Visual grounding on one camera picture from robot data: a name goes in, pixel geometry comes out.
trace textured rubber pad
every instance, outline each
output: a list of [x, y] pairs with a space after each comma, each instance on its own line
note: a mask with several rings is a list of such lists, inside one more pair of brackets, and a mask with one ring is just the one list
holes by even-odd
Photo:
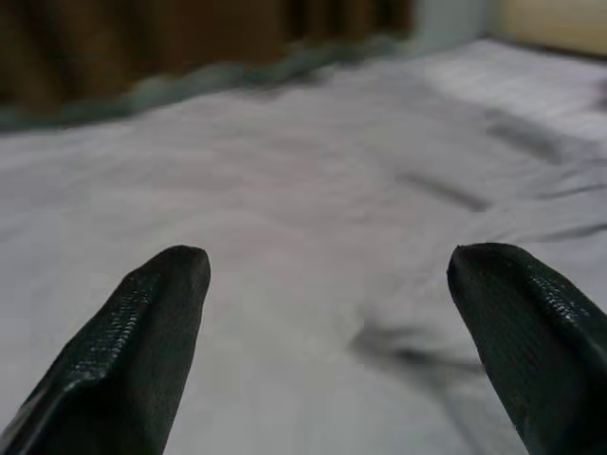
[[460, 246], [449, 287], [529, 453], [607, 453], [607, 317], [509, 245]]
[[207, 254], [186, 246], [128, 274], [65, 345], [3, 433], [0, 453], [162, 453], [210, 278]]

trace gray cloth surface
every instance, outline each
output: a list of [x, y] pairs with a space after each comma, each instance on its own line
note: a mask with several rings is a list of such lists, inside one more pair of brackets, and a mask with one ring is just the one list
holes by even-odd
[[[551, 209], [537, 182], [569, 160], [487, 132], [407, 68], [0, 138], [0, 426], [126, 272], [190, 244], [212, 290], [166, 453], [524, 453], [444, 293], [450, 248], [559, 238], [600, 210], [591, 191]], [[584, 248], [574, 279], [605, 270]], [[402, 337], [365, 340], [388, 329]]]

